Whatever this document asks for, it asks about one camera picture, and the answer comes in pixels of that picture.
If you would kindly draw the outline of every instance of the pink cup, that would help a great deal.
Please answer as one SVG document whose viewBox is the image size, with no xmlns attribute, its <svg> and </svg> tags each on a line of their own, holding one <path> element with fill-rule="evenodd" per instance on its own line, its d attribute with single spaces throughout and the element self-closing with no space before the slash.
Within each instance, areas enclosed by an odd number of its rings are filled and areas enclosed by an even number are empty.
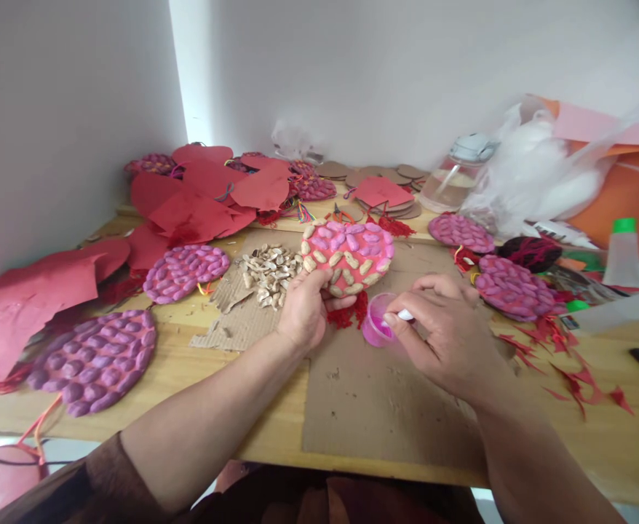
<svg viewBox="0 0 639 524">
<path fill-rule="evenodd" d="M 363 338 L 371 346 L 385 347 L 397 341 L 397 337 L 392 330 L 383 325 L 383 314 L 390 302 L 396 297 L 397 295 L 394 293 L 380 293 L 368 302 L 368 314 L 363 321 L 361 331 L 363 332 Z"/>
</svg>

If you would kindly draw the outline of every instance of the purple craft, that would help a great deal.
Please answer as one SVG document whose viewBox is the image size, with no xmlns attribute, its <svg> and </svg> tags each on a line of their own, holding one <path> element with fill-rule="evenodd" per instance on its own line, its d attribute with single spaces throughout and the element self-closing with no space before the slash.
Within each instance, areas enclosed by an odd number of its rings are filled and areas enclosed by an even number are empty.
<svg viewBox="0 0 639 524">
<path fill-rule="evenodd" d="M 429 233 L 446 245 L 463 245 L 475 253 L 494 251 L 494 238 L 463 215 L 440 215 L 429 222 Z"/>
<path fill-rule="evenodd" d="M 507 258 L 485 255 L 475 286 L 485 302 L 519 322 L 533 322 L 558 307 L 545 281 Z"/>
<path fill-rule="evenodd" d="M 62 392 L 73 417 L 97 413 L 123 398 L 145 373 L 156 337 L 152 313 L 142 309 L 87 320 L 36 359 L 28 385 Z"/>
<path fill-rule="evenodd" d="M 230 259 L 219 247 L 175 247 L 160 258 L 143 284 L 147 296 L 158 304 L 181 300 L 199 283 L 210 282 L 227 271 Z"/>
</svg>

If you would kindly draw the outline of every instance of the brown sleeve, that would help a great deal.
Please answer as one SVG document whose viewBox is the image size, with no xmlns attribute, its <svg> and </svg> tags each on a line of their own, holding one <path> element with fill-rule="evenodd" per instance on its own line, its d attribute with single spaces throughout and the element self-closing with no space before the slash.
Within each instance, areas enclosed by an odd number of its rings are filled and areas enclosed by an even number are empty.
<svg viewBox="0 0 639 524">
<path fill-rule="evenodd" d="M 172 518 L 159 507 L 135 470 L 120 433 L 0 510 L 3 524 L 165 523 Z"/>
</svg>

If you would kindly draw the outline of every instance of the right hand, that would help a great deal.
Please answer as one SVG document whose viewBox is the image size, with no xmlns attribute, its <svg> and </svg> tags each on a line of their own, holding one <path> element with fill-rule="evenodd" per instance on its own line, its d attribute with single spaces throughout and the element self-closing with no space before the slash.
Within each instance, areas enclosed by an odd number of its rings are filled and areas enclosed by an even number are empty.
<svg viewBox="0 0 639 524">
<path fill-rule="evenodd" d="M 475 312 L 479 298 L 476 289 L 448 275 L 428 274 L 394 299 L 384 315 L 415 367 L 473 408 L 495 402 L 514 378 L 489 327 Z M 426 328 L 426 340 L 395 314 L 402 309 Z"/>
</svg>

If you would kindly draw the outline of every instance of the heart-shaped craft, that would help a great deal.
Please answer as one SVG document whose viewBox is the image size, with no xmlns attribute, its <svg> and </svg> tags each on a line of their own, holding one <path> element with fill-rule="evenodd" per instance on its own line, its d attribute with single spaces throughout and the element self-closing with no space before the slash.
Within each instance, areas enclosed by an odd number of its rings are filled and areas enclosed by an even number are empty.
<svg viewBox="0 0 639 524">
<path fill-rule="evenodd" d="M 156 337 L 152 313 L 142 309 L 87 320 L 58 336 L 36 359 L 28 385 L 62 392 L 74 417 L 97 413 L 140 380 Z"/>
<path fill-rule="evenodd" d="M 375 284 L 394 257 L 392 235 L 376 223 L 315 221 L 303 233 L 300 251 L 306 271 L 333 271 L 329 292 L 338 298 Z"/>
<path fill-rule="evenodd" d="M 437 216 L 429 222 L 429 233 L 446 245 L 463 245 L 476 253 L 494 251 L 494 238 L 480 224 L 463 215 Z"/>
<path fill-rule="evenodd" d="M 157 304 L 181 300 L 200 283 L 227 271 L 230 259 L 219 247 L 186 245 L 167 251 L 147 273 L 143 291 Z"/>
<path fill-rule="evenodd" d="M 475 286 L 485 302 L 507 317 L 532 322 L 556 313 L 555 298 L 543 279 L 506 258 L 485 255 L 480 259 L 482 274 Z"/>
<path fill-rule="evenodd" d="M 336 186 L 331 180 L 320 178 L 312 164 L 295 160 L 290 163 L 291 175 L 290 196 L 298 195 L 300 200 L 313 202 L 314 200 L 326 200 L 336 195 Z"/>
</svg>

